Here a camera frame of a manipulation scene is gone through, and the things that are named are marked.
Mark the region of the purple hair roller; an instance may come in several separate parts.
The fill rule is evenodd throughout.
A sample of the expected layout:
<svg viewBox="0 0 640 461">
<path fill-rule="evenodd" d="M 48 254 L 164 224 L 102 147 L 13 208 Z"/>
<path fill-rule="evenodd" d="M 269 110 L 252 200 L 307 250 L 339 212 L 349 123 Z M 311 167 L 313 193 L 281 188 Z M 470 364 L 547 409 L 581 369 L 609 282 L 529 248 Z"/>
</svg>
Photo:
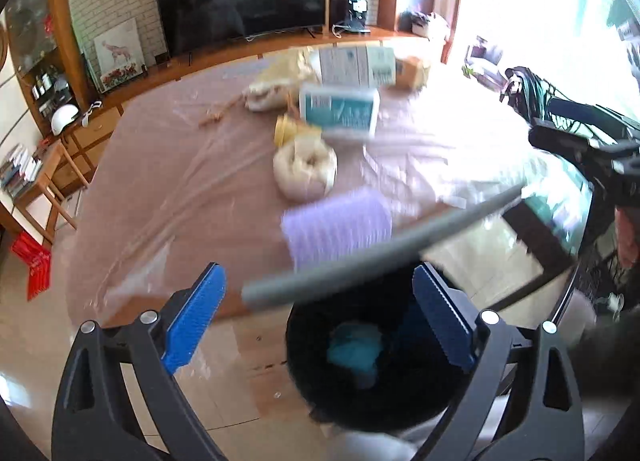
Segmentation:
<svg viewBox="0 0 640 461">
<path fill-rule="evenodd" d="M 393 218 L 384 196 L 363 187 L 288 210 L 281 230 L 301 270 L 389 240 Z"/>
</svg>

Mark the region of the white teal floss box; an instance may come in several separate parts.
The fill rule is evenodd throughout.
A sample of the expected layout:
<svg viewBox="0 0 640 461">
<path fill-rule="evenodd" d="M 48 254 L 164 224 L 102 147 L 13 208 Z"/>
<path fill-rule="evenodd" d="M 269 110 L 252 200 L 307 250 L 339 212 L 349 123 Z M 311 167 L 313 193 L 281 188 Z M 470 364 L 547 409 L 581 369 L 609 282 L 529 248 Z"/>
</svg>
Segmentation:
<svg viewBox="0 0 640 461">
<path fill-rule="evenodd" d="M 380 93 L 333 85 L 304 84 L 298 104 L 302 119 L 331 137 L 370 139 L 376 132 Z"/>
</svg>

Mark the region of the black trash bin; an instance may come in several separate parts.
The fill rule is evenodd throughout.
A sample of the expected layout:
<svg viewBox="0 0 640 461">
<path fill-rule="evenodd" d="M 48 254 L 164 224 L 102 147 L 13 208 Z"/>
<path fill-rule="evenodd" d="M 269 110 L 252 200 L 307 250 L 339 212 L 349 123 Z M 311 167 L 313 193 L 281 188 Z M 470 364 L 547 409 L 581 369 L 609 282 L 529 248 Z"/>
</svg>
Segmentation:
<svg viewBox="0 0 640 461">
<path fill-rule="evenodd" d="M 447 359 L 413 295 L 414 268 L 292 307 L 285 331 L 288 373 L 314 421 L 399 432 L 439 415 L 468 379 Z M 349 371 L 326 358 L 332 332 L 345 322 L 375 325 L 382 333 L 370 389 L 358 389 Z"/>
</svg>

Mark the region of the beige drawstring pouch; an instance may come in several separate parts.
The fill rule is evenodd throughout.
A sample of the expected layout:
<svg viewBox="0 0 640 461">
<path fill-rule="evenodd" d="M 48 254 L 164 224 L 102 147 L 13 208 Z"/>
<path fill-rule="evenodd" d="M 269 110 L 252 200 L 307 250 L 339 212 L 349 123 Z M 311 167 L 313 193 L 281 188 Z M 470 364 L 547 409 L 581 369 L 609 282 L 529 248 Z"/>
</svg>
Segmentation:
<svg viewBox="0 0 640 461">
<path fill-rule="evenodd" d="M 310 46 L 280 51 L 265 71 L 262 71 L 240 95 L 236 95 L 217 110 L 208 110 L 198 122 L 205 127 L 218 123 L 229 110 L 242 104 L 250 112 L 260 113 L 285 108 L 286 114 L 300 120 L 299 93 L 305 84 L 319 84 L 320 76 L 312 65 Z"/>
</svg>

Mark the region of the stack of books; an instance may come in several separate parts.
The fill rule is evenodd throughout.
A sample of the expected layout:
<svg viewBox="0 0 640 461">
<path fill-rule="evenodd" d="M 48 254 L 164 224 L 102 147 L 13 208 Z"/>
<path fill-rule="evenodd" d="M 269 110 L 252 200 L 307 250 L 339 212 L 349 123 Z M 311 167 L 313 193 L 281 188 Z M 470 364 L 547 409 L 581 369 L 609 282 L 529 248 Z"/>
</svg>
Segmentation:
<svg viewBox="0 0 640 461">
<path fill-rule="evenodd" d="M 24 194 L 37 179 L 42 166 L 41 158 L 17 143 L 1 164 L 1 189 L 12 199 Z"/>
</svg>

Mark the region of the beige paper towel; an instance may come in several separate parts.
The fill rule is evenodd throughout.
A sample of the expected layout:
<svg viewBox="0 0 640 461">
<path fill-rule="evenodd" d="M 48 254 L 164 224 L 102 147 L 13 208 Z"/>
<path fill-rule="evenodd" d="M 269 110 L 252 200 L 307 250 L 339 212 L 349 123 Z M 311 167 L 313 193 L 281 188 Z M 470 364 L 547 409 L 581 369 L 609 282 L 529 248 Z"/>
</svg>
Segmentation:
<svg viewBox="0 0 640 461">
<path fill-rule="evenodd" d="M 297 136 L 273 157 L 273 176 L 286 199 L 297 203 L 319 201 L 333 188 L 337 156 L 321 137 Z"/>
</svg>

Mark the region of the teal trash in bin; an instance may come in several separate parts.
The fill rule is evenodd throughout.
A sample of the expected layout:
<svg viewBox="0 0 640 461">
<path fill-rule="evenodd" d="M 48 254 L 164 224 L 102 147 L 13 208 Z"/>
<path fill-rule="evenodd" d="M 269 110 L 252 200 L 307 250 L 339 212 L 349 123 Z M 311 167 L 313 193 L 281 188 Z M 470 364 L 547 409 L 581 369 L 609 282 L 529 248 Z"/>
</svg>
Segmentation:
<svg viewBox="0 0 640 461">
<path fill-rule="evenodd" d="M 382 333 L 375 325 L 345 322 L 332 332 L 326 358 L 349 371 L 358 389 L 370 389 L 378 377 L 376 362 L 382 350 Z"/>
</svg>

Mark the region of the white round helmet lamp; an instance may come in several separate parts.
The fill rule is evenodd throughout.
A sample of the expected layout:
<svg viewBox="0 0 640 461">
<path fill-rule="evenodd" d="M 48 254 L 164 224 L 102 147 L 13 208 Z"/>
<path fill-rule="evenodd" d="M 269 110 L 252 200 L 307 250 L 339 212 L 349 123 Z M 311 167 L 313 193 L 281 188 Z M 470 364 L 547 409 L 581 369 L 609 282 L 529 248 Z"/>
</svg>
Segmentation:
<svg viewBox="0 0 640 461">
<path fill-rule="evenodd" d="M 51 116 L 51 132 L 53 136 L 58 136 L 64 129 L 78 117 L 79 109 L 73 103 L 63 104 L 54 111 Z"/>
</svg>

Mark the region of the black coffee machine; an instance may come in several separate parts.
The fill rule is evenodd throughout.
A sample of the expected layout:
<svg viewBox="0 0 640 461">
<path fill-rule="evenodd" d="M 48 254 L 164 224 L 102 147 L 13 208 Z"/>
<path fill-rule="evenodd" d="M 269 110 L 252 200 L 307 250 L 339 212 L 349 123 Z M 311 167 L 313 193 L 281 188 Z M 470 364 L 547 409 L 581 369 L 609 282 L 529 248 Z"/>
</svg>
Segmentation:
<svg viewBox="0 0 640 461">
<path fill-rule="evenodd" d="M 345 28 L 349 33 L 366 34 L 368 2 L 366 0 L 348 0 Z"/>
</svg>

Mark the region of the wooden tv cabinet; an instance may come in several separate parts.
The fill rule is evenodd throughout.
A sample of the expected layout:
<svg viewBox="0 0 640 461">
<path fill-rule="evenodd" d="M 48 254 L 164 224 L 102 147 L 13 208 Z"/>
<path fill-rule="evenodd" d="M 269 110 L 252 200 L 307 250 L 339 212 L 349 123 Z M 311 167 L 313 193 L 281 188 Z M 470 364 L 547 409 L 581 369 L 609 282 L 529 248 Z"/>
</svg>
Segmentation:
<svg viewBox="0 0 640 461">
<path fill-rule="evenodd" d="M 81 106 L 88 106 L 96 96 L 90 91 L 88 78 L 82 67 L 81 57 L 72 30 L 72 18 L 68 0 L 51 0 L 51 14 L 54 25 L 54 34 L 58 36 L 58 48 L 66 66 L 68 78 L 76 92 Z M 231 42 L 228 45 L 214 49 L 201 49 L 194 52 L 191 57 L 183 54 L 173 57 L 165 62 L 149 67 L 145 75 L 132 80 L 124 86 L 109 92 L 104 100 L 106 109 L 118 108 L 121 104 L 143 94 L 160 85 L 181 80 L 183 77 L 200 72 L 212 66 L 228 63 L 245 58 L 262 58 L 266 54 L 293 47 L 318 46 L 340 43 L 359 43 L 362 40 L 382 40 L 394 37 L 398 34 L 398 16 L 400 9 L 398 0 L 378 0 L 378 24 L 373 33 L 367 35 L 345 34 L 337 38 L 331 34 L 325 26 L 323 33 L 311 38 L 303 32 L 288 34 L 271 34 L 256 38 L 254 42 Z"/>
</svg>

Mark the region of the red plastic basket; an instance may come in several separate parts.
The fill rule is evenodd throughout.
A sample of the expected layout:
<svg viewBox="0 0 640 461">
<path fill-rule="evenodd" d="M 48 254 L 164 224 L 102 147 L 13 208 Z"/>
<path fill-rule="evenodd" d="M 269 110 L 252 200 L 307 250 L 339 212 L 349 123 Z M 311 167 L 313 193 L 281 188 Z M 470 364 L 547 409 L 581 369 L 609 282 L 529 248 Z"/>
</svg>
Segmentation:
<svg viewBox="0 0 640 461">
<path fill-rule="evenodd" d="M 13 241 L 11 251 L 28 268 L 27 300 L 47 291 L 51 283 L 51 252 L 23 231 Z"/>
</svg>

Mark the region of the white printed carton box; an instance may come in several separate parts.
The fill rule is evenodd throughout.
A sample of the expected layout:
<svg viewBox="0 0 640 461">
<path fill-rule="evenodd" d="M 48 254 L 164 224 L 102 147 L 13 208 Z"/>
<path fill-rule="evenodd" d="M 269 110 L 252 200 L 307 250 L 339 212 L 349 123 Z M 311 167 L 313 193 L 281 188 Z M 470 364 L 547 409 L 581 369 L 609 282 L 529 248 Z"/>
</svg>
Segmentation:
<svg viewBox="0 0 640 461">
<path fill-rule="evenodd" d="M 428 77 L 420 58 L 400 58 L 383 46 L 322 47 L 311 54 L 311 66 L 323 84 L 345 87 L 418 90 Z"/>
</svg>

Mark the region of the wooden side stool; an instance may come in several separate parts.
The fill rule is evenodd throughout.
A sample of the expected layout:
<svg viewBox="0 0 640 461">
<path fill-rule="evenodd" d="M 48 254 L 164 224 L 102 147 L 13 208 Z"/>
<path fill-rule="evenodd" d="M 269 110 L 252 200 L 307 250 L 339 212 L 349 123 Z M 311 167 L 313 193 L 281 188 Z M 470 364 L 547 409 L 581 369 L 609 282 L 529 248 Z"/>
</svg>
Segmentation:
<svg viewBox="0 0 640 461">
<path fill-rule="evenodd" d="M 65 162 L 70 166 L 70 169 L 84 187 L 88 188 L 90 186 L 90 182 L 81 173 L 80 168 L 70 156 L 70 152 L 62 142 L 57 141 L 51 144 L 47 151 L 43 153 L 40 160 L 41 166 L 38 169 L 35 180 L 23 193 L 17 195 L 14 199 L 14 207 L 18 210 L 18 213 L 43 237 L 44 247 L 52 247 L 54 243 L 55 224 L 58 216 L 62 216 L 70 227 L 77 228 L 75 217 L 70 215 L 63 206 L 65 196 L 53 181 L 55 171 L 61 162 Z M 29 205 L 34 203 L 40 196 L 46 198 L 51 207 L 50 218 L 46 227 L 40 225 L 38 220 L 28 211 Z"/>
</svg>

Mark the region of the yellow small cup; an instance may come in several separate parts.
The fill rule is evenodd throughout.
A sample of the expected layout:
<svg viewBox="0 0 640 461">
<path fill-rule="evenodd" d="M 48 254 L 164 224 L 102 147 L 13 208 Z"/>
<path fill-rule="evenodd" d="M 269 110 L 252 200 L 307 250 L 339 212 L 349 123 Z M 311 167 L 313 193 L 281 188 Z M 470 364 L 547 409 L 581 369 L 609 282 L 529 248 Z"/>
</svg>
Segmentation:
<svg viewBox="0 0 640 461">
<path fill-rule="evenodd" d="M 302 120 L 283 114 L 277 117 L 276 125 L 274 125 L 273 143 L 277 148 L 281 148 L 297 136 L 320 137 L 321 133 L 320 127 L 309 125 Z"/>
</svg>

